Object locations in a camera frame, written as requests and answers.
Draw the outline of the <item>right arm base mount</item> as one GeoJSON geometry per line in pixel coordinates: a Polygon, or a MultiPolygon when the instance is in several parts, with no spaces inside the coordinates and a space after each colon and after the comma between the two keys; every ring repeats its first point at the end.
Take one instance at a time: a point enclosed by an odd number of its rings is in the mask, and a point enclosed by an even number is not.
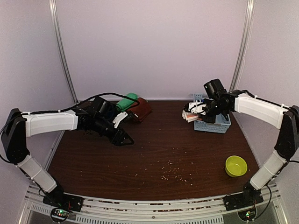
{"type": "Polygon", "coordinates": [[[227,194],[223,197],[226,211],[236,210],[238,217],[245,222],[254,221],[257,217],[257,205],[263,202],[263,197],[257,196],[245,198],[244,192],[238,194],[227,194]]]}

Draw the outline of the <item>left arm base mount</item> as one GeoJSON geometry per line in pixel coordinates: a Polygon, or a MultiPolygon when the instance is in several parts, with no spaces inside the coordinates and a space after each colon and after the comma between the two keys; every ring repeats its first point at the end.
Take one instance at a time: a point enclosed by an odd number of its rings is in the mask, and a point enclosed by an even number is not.
{"type": "Polygon", "coordinates": [[[57,202],[49,195],[43,197],[43,203],[53,206],[50,211],[50,218],[54,223],[61,223],[68,219],[71,213],[80,212],[83,205],[83,198],[63,194],[62,201],[57,202]]]}

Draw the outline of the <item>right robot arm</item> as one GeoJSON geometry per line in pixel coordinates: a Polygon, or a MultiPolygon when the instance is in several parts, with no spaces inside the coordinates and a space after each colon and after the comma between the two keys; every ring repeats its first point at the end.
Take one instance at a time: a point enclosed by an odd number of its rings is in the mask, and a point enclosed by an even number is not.
{"type": "Polygon", "coordinates": [[[219,79],[205,83],[204,89],[209,99],[201,109],[203,117],[235,113],[258,160],[259,170],[245,183],[239,197],[242,205],[249,206],[297,153],[299,108],[262,99],[248,90],[227,91],[219,79]]]}

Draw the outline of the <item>orange patterned towel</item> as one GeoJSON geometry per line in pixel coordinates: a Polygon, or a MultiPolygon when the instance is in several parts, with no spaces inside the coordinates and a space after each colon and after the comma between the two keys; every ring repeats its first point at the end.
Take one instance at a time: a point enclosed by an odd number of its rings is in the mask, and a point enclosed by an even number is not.
{"type": "Polygon", "coordinates": [[[182,111],[182,118],[186,120],[188,123],[196,121],[196,120],[202,120],[202,116],[205,115],[205,113],[192,113],[192,112],[186,112],[185,110],[182,111]]]}

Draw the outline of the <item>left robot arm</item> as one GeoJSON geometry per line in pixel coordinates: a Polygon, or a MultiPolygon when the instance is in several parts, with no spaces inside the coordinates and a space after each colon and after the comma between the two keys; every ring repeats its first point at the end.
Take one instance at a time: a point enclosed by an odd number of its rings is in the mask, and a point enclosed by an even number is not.
{"type": "Polygon", "coordinates": [[[57,207],[66,205],[67,196],[58,181],[30,153],[27,146],[29,138],[83,130],[104,136],[117,147],[134,144],[130,135],[121,128],[121,123],[129,116],[128,112],[121,112],[116,104],[106,101],[103,94],[89,100],[91,104],[85,108],[82,104],[86,100],[61,110],[22,112],[14,108],[0,131],[5,152],[1,159],[20,169],[57,207]]]}

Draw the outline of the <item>light blue plastic basket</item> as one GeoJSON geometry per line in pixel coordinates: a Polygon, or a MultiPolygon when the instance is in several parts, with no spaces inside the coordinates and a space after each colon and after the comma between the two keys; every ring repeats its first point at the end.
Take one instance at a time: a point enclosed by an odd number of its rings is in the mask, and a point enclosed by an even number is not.
{"type": "Polygon", "coordinates": [[[219,114],[215,117],[215,123],[206,123],[201,120],[196,120],[193,122],[193,126],[195,131],[225,134],[231,126],[231,119],[229,115],[225,117],[219,114]]]}

